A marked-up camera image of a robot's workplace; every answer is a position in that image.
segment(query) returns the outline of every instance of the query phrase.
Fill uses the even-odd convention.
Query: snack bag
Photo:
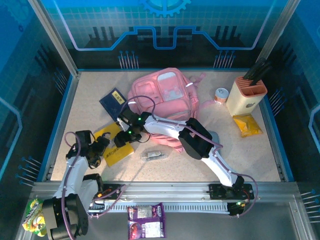
[[[165,238],[165,212],[162,203],[132,206],[128,212],[128,239]]]
[[[47,234],[44,214],[42,212],[43,201],[36,198],[28,202],[26,206],[26,217],[22,226],[24,230],[37,234],[43,237]]]
[[[235,115],[232,118],[241,130],[242,138],[263,133],[251,114]]]

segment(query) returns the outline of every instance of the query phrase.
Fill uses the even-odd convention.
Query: table surface
[[[113,122],[99,100],[113,88],[127,96],[132,82],[149,71],[123,72],[82,72],[74,96],[64,132],[91,130],[96,132]],[[199,76],[201,71],[183,71],[185,76]],[[236,77],[243,72],[205,71],[206,78],[198,86],[200,103],[211,100],[217,88],[231,90]],[[221,155],[231,168],[238,173],[251,175],[259,182],[279,182],[279,174],[268,134],[259,107],[251,113],[263,134],[241,138],[240,130],[230,116],[226,105],[212,104],[203,108],[198,120],[208,130],[218,133],[224,146]],[[68,137],[73,143],[74,137]],[[96,169],[88,169],[86,174],[99,173],[104,181],[143,182],[215,182],[218,177],[202,161],[178,153],[172,148],[153,141],[132,143],[134,154],[127,156],[112,167],[104,160]],[[166,150],[168,158],[145,162],[140,155],[146,150]],[[61,181],[66,170],[66,154],[69,147],[61,142],[52,172],[52,181]]]

